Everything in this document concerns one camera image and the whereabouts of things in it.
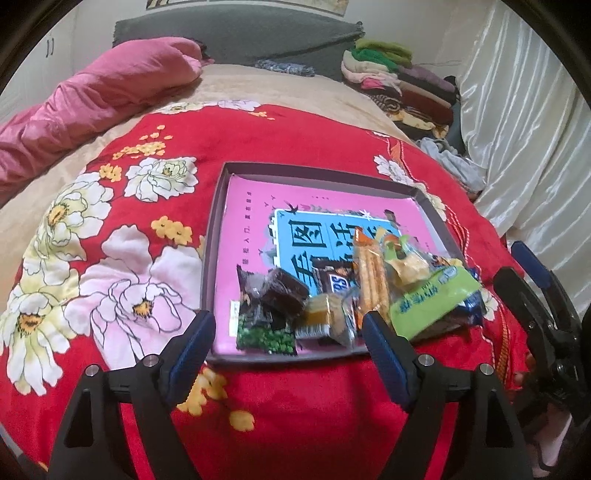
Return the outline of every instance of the white flower print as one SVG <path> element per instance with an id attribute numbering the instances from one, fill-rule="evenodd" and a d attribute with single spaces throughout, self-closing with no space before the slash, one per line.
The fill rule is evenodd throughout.
<path id="1" fill-rule="evenodd" d="M 80 240 L 97 235 L 111 211 L 113 189 L 99 180 L 99 172 L 84 173 L 51 203 L 23 255 L 28 275 L 42 273 L 46 284 L 59 285 L 69 275 L 68 262 L 86 260 Z"/>
<path id="2" fill-rule="evenodd" d="M 176 113 L 183 112 L 196 112 L 204 107 L 203 103 L 189 103 L 189 102 L 177 102 L 163 106 L 154 113 L 165 113 L 166 115 L 175 115 Z"/>
<path id="3" fill-rule="evenodd" d="M 191 247 L 164 247 L 152 260 L 138 228 L 123 226 L 102 245 L 106 258 L 80 278 L 80 295 L 65 311 L 86 322 L 111 369 L 160 353 L 181 335 L 200 306 L 202 262 Z"/>
<path id="4" fill-rule="evenodd" d="M 386 160 L 382 155 L 374 157 L 374 162 L 378 166 L 378 173 L 380 175 L 386 175 L 393 181 L 404 183 L 405 185 L 412 185 L 414 183 L 396 162 Z"/>
<path id="5" fill-rule="evenodd" d="M 260 103 L 251 100 L 222 100 L 220 102 L 205 102 L 203 105 L 229 108 L 230 110 L 243 110 L 245 112 L 254 112 L 256 108 L 261 106 Z"/>
<path id="6" fill-rule="evenodd" d="M 11 291 L 7 309 L 0 316 L 0 355 L 6 345 L 7 375 L 22 395 L 28 395 L 31 388 L 44 395 L 44 382 L 55 387 L 63 375 L 54 352 L 66 353 L 69 341 L 85 332 L 83 323 L 64 318 L 65 304 L 78 292 L 76 270 L 70 270 L 65 282 L 57 286 L 44 284 L 40 273 L 23 273 Z"/>
<path id="7" fill-rule="evenodd" d="M 405 185 L 409 185 L 411 187 L 418 188 L 421 190 L 425 196 L 429 199 L 439 216 L 443 221 L 447 220 L 446 215 L 446 207 L 445 204 L 441 201 L 436 195 L 432 195 L 427 191 L 426 186 L 424 183 L 418 183 L 413 181 L 408 175 L 406 175 L 405 171 L 398 165 L 396 162 L 392 160 L 386 160 L 382 155 L 377 155 L 374 157 L 374 162 L 378 166 L 378 173 L 380 175 L 386 175 L 390 177 L 393 181 L 397 181 L 399 183 L 404 183 Z"/>
<path id="8" fill-rule="evenodd" d="M 419 190 L 421 190 L 421 192 L 425 194 L 425 197 L 429 199 L 429 201 L 431 202 L 431 204 L 433 205 L 441 219 L 445 222 L 447 220 L 447 215 L 445 213 L 446 208 L 445 204 L 441 201 L 441 198 L 439 198 L 436 195 L 431 195 L 427 191 L 427 187 L 424 183 L 413 183 L 413 187 L 418 188 Z"/>
<path id="9" fill-rule="evenodd" d="M 194 157 L 160 160 L 148 157 L 125 174 L 129 183 L 125 196 L 136 196 L 142 202 L 157 202 L 158 196 L 169 199 L 183 193 L 193 193 L 198 183 Z"/>
<path id="10" fill-rule="evenodd" d="M 493 322 L 495 320 L 495 312 L 499 309 L 499 302 L 494 295 L 484 287 L 480 289 L 480 294 L 482 295 L 482 300 L 486 306 L 484 318 Z"/>
<path id="11" fill-rule="evenodd" d="M 229 108 L 231 110 L 243 110 L 245 112 L 254 112 L 256 108 L 261 106 L 258 102 L 251 100 L 221 100 L 219 102 L 177 102 L 166 105 L 154 113 L 165 113 L 167 115 L 174 115 L 175 113 L 196 112 L 206 106 L 218 106 L 220 108 Z"/>

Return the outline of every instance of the green packaging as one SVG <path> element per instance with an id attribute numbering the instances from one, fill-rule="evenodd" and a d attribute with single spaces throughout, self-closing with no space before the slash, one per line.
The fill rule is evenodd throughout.
<path id="1" fill-rule="evenodd" d="M 392 304 L 392 325 L 398 335 L 412 340 L 479 289 L 480 284 L 465 268 L 442 268 Z"/>

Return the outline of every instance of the blue gripper pad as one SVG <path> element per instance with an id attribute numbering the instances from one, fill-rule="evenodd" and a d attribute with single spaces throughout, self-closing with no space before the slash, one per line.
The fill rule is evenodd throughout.
<path id="1" fill-rule="evenodd" d="M 550 288 L 552 276 L 544 264 L 522 241 L 511 245 L 511 255 L 519 265 L 527 272 L 538 288 Z"/>
<path id="2" fill-rule="evenodd" d="M 420 389 L 414 348 L 406 338 L 396 335 L 378 312 L 363 317 L 361 331 L 390 399 L 410 411 Z"/>
<path id="3" fill-rule="evenodd" d="M 185 333 L 172 338 L 160 354 L 163 365 L 158 387 L 169 408 L 187 400 L 215 337 L 213 313 L 201 310 Z"/>

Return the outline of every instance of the pink pillow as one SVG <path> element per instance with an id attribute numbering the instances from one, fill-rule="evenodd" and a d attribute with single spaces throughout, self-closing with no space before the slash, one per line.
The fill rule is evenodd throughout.
<path id="1" fill-rule="evenodd" d="M 0 127 L 0 207 L 69 151 L 198 79 L 201 59 L 185 38 L 129 41 L 13 117 Z"/>

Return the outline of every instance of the white cloth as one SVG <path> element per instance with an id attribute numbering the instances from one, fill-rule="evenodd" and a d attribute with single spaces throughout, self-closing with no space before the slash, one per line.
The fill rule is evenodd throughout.
<path id="1" fill-rule="evenodd" d="M 458 77 L 462 135 L 488 169 L 475 205 L 553 270 L 582 315 L 591 299 L 591 111 L 546 43 L 497 0 Z"/>
<path id="2" fill-rule="evenodd" d="M 445 140 L 435 141 L 425 137 L 417 145 L 471 191 L 481 192 L 484 189 L 486 169 L 458 155 L 457 150 Z"/>

